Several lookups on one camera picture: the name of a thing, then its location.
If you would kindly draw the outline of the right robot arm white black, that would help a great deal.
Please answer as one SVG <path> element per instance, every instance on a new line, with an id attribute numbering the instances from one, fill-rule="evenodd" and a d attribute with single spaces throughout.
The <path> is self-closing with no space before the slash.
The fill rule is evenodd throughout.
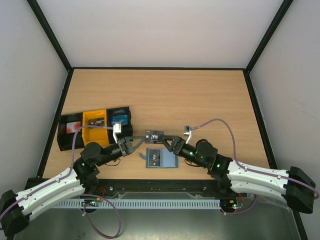
<path id="1" fill-rule="evenodd" d="M 164 135 L 161 140 L 169 152 L 207 169 L 208 175 L 220 181 L 218 191 L 224 196 L 253 194 L 283 202 L 300 213 L 313 213 L 316 184 L 298 167 L 281 170 L 245 164 L 219 154 L 206 139 L 195 146 L 179 136 Z"/>

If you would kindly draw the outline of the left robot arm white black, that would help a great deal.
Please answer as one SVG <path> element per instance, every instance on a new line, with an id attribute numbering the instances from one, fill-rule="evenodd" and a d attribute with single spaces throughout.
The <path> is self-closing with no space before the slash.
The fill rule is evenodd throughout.
<path id="1" fill-rule="evenodd" d="M 0 198 L 1 231 L 7 237 L 24 230 L 37 216 L 57 204 L 77 196 L 92 198 L 99 185 L 98 167 L 132 154 L 144 136 L 127 136 L 105 148 L 91 142 L 80 158 L 57 176 L 18 193 L 9 190 Z"/>

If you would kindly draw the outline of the teal leather card holder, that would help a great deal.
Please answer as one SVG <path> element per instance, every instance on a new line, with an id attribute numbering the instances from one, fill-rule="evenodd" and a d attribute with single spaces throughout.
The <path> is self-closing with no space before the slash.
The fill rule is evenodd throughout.
<path id="1" fill-rule="evenodd" d="M 177 155 L 173 154 L 172 152 L 169 152 L 166 148 L 156 148 L 160 149 L 160 167 L 159 168 L 147 168 L 147 169 L 175 169 L 179 167 L 179 158 Z M 146 157 L 147 150 L 145 154 L 140 153 L 139 156 L 141 159 L 145 161 L 145 167 L 146 167 Z"/>

